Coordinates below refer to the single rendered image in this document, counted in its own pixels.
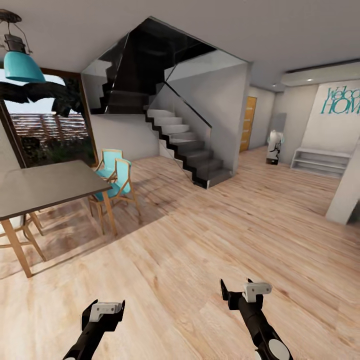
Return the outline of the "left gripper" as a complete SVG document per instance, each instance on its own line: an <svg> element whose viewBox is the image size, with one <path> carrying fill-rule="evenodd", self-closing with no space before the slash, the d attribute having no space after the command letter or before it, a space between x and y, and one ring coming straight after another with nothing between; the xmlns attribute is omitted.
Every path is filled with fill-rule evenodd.
<svg viewBox="0 0 360 360"><path fill-rule="evenodd" d="M81 330L82 333L80 335L91 335L95 337L97 346L104 335L104 332L114 332L118 322L121 322L123 319L125 303L124 300L122 303L122 308L118 313L114 314L104 314L98 322L90 322L90 315L92 306L98 302L98 299L95 300L86 310L82 313L81 317Z"/></svg>

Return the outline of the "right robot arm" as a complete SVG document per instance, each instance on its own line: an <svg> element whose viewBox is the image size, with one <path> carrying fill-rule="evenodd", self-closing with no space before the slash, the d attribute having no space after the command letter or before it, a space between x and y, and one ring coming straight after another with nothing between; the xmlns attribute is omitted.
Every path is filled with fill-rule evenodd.
<svg viewBox="0 0 360 360"><path fill-rule="evenodd" d="M228 301L230 310L239 310L252 341L258 349L254 360L293 360L293 357L274 328L262 312L265 294L270 294L272 285L268 282L248 281L242 284L244 292L229 292L220 280L222 298Z"/></svg>

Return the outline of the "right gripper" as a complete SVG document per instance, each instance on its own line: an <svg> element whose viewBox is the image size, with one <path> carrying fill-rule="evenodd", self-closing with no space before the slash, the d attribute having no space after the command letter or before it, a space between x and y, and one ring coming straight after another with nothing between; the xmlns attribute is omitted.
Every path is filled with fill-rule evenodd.
<svg viewBox="0 0 360 360"><path fill-rule="evenodd" d="M256 302L247 302L246 298L243 297L241 292L229 292L224 284L223 279L220 280L222 298L224 301L228 301L228 308L230 310L239 310L245 325L247 326L247 321L256 315L261 315L265 317L262 312L263 299L262 294L256 295Z"/></svg>

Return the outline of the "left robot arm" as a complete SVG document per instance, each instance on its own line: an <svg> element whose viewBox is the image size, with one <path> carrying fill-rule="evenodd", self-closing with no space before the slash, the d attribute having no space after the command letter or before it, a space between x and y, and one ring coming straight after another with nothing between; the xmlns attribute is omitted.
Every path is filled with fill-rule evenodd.
<svg viewBox="0 0 360 360"><path fill-rule="evenodd" d="M121 302L95 300L82 313L82 333L62 360L92 360L104 332L114 332L123 319L124 300Z"/></svg>

